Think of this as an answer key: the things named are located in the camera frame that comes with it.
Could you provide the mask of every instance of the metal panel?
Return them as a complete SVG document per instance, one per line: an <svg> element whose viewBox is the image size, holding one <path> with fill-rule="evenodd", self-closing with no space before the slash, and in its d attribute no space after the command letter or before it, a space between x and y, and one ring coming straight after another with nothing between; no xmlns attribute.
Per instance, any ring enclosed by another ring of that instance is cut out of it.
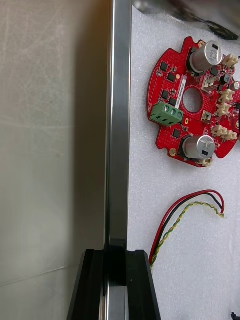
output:
<svg viewBox="0 0 240 320"><path fill-rule="evenodd" d="M127 249L132 1L112 0L109 21L105 246Z"/></svg>

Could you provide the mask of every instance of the white foam surface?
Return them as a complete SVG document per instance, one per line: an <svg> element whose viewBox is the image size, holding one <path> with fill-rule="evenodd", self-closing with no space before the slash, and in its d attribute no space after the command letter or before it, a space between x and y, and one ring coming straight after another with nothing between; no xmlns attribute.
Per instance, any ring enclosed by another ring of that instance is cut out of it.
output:
<svg viewBox="0 0 240 320"><path fill-rule="evenodd" d="M216 157L212 167L196 168L158 150L159 127L146 112L153 68L168 48L180 51L188 36L196 42L217 40L225 54L240 54L234 42L164 13L149 16L133 8L128 249L150 253L159 224L177 199L204 189L219 191L226 218L192 207L160 250L153 279L163 320L227 320L232 311L240 315L240 143L226 158ZM208 196L197 199L213 203Z"/></svg>

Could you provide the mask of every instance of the green terminal block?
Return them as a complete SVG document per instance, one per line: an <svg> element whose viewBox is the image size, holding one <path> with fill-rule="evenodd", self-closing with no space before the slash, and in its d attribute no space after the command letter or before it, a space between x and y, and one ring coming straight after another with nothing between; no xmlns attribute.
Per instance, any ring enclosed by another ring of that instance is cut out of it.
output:
<svg viewBox="0 0 240 320"><path fill-rule="evenodd" d="M183 116L183 111L168 103L159 102L153 106L150 119L163 126L170 127L182 121Z"/></svg>

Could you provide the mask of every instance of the silver capacitor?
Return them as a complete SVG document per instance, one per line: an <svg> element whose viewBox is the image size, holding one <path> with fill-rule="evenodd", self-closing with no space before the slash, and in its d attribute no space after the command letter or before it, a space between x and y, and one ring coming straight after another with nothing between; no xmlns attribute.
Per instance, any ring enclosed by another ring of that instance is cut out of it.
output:
<svg viewBox="0 0 240 320"><path fill-rule="evenodd" d="M216 41L209 41L191 54L189 62L198 74L217 66L223 60L223 51Z"/></svg>
<svg viewBox="0 0 240 320"><path fill-rule="evenodd" d="M238 81L233 82L229 85L229 89L232 91L237 91L240 89L240 83Z"/></svg>
<svg viewBox="0 0 240 320"><path fill-rule="evenodd" d="M209 135L187 138L182 145L185 156L190 159L209 159L215 152L215 142Z"/></svg>

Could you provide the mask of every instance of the center hole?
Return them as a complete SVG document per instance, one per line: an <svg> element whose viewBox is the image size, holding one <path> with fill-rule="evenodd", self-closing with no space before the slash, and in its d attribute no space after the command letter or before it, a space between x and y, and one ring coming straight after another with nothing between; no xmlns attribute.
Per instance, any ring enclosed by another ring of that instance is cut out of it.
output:
<svg viewBox="0 0 240 320"><path fill-rule="evenodd" d="M195 88L187 89L183 94L183 104L187 111L193 114L198 112L203 104L200 92Z"/></svg>

